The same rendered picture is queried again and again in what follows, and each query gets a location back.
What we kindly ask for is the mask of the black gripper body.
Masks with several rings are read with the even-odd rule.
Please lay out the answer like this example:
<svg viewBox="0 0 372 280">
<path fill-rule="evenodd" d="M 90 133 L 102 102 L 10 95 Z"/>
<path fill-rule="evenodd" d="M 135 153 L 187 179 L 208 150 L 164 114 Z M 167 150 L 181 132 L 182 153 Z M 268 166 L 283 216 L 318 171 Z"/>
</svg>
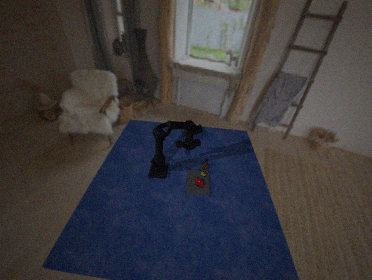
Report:
<svg viewBox="0 0 372 280">
<path fill-rule="evenodd" d="M 176 141 L 177 148 L 182 148 L 182 145 L 183 145 L 183 147 L 186 147 L 187 146 L 186 141 L 192 141 L 192 140 L 193 140 L 193 138 L 189 139 L 189 138 L 185 137 L 185 142 L 182 142 L 181 140 Z M 197 144 L 197 146 L 201 146 L 200 139 L 195 139 L 194 143 Z"/>
</svg>

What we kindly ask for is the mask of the red gear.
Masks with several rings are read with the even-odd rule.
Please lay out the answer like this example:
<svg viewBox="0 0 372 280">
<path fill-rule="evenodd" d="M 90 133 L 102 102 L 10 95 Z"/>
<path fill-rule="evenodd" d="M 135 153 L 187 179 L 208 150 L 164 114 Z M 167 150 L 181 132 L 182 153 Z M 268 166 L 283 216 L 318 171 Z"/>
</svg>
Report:
<svg viewBox="0 0 372 280">
<path fill-rule="evenodd" d="M 199 182 L 200 181 L 200 182 Z M 202 179 L 196 179 L 195 180 L 195 185 L 196 186 L 203 186 L 203 180 Z"/>
</svg>

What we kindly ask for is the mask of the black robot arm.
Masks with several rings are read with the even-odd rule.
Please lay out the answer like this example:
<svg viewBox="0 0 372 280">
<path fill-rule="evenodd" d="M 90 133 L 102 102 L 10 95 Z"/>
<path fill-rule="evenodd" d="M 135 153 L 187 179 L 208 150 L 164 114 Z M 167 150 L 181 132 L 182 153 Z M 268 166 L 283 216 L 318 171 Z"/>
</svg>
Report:
<svg viewBox="0 0 372 280">
<path fill-rule="evenodd" d="M 162 128 L 169 127 L 166 132 Z M 152 163 L 152 174 L 161 174 L 162 168 L 165 161 L 165 156 L 163 155 L 163 141 L 170 134 L 173 129 L 186 129 L 184 133 L 186 137 L 191 139 L 193 135 L 199 134 L 203 131 L 202 126 L 199 124 L 196 126 L 191 120 L 186 122 L 177 122 L 177 121 L 167 121 L 166 123 L 159 124 L 153 129 L 153 135 L 156 143 L 156 155 L 151 160 Z M 193 150 L 196 148 L 197 144 L 192 141 L 186 141 L 187 149 Z"/>
</svg>

